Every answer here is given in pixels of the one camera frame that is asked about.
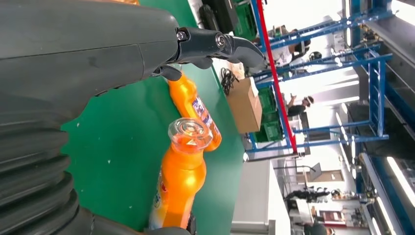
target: green crate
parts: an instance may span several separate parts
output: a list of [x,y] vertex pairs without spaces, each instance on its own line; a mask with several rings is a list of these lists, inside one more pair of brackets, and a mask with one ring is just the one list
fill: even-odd
[[283,140],[284,137],[279,122],[261,125],[261,129],[254,133],[254,139],[258,143]]
[[261,124],[270,123],[270,122],[279,122],[278,111],[273,111],[269,113],[262,113]]
[[283,139],[282,129],[279,122],[263,124],[269,141],[280,141]]
[[275,101],[274,90],[271,87],[265,87],[258,90],[259,102],[262,106],[262,113],[275,112],[277,104]]
[[238,15],[238,24],[233,32],[235,36],[245,38],[252,41],[256,38],[256,24],[251,5],[245,3],[236,6],[236,13]]

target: plastic bottle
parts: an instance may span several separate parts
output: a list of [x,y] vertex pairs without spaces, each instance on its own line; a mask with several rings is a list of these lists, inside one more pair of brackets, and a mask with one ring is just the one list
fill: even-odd
[[188,79],[183,73],[178,81],[168,81],[170,87],[170,96],[180,115],[184,118],[198,118],[203,121],[213,134],[213,140],[205,151],[217,149],[222,141],[222,135],[219,132],[215,122],[206,109],[204,103],[197,94],[196,84]]
[[205,182],[203,150],[212,140],[208,126],[199,119],[181,118],[169,125],[171,145],[159,174],[149,229],[186,229],[193,199]]

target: screw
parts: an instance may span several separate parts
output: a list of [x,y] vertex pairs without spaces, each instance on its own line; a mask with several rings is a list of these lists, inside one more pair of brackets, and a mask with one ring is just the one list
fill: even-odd
[[179,39],[179,41],[184,41],[187,39],[187,35],[185,32],[178,32],[176,36],[177,39]]
[[218,47],[223,47],[225,45],[225,37],[222,34],[217,34],[215,41]]

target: white wall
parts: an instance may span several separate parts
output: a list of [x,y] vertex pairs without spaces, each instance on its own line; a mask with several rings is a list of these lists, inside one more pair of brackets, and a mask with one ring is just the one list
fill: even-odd
[[322,17],[341,9],[341,0],[268,0],[264,6],[264,17],[267,29],[284,24],[292,30],[318,24]]

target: green table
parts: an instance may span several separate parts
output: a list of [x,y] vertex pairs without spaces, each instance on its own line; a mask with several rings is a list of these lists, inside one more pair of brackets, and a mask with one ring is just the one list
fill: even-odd
[[[196,26],[187,0],[140,0],[168,9],[182,26]],[[244,148],[212,70],[184,66],[199,89],[222,135],[221,146],[206,153],[206,182],[193,206],[200,235],[229,235]],[[82,115],[66,124],[69,171],[81,205],[141,230],[147,225],[161,159],[170,144],[167,127],[180,118],[161,77],[93,98]]]

